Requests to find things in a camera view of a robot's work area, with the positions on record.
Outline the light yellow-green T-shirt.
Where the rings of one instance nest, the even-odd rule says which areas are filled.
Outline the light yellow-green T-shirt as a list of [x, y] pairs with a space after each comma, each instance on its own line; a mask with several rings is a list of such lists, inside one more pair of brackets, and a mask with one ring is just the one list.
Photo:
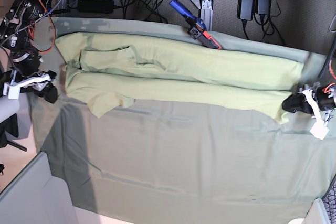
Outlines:
[[283, 101], [303, 64], [157, 37], [73, 33], [56, 47], [65, 61], [65, 92], [101, 117], [136, 100], [190, 102], [255, 110], [280, 124]]

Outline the white paper roll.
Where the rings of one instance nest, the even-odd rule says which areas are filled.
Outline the white paper roll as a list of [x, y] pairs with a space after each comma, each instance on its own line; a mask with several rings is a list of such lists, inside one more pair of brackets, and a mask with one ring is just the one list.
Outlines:
[[20, 102], [18, 99], [9, 99], [8, 96], [3, 95], [0, 98], [0, 123], [4, 122], [12, 115], [16, 114], [20, 109]]

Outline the black power brick left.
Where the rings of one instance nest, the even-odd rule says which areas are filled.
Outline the black power brick left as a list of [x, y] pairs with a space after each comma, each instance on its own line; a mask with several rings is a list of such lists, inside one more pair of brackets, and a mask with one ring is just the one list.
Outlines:
[[77, 10], [82, 13], [112, 14], [113, 0], [79, 0]]

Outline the white grey bin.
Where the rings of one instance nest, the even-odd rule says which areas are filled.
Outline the white grey bin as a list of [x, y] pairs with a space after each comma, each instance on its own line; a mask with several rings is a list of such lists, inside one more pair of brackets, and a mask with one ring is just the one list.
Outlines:
[[1, 192], [1, 223], [78, 223], [67, 183], [39, 153]]

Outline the blue orange clamp centre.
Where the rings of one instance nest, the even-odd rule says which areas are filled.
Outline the blue orange clamp centre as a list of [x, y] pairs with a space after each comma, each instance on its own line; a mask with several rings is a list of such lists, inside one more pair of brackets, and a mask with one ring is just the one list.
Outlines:
[[169, 5], [189, 24], [190, 28], [187, 32], [193, 39], [198, 40], [204, 47], [221, 50], [221, 45], [207, 32], [207, 28], [200, 18], [196, 18], [177, 0], [171, 0]]

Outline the aluminium frame post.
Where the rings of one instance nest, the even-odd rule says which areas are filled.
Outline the aluminium frame post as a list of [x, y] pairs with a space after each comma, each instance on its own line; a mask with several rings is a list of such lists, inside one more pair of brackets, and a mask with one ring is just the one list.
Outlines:
[[200, 0], [200, 18], [203, 20], [207, 30], [213, 28], [213, 5], [214, 0]]

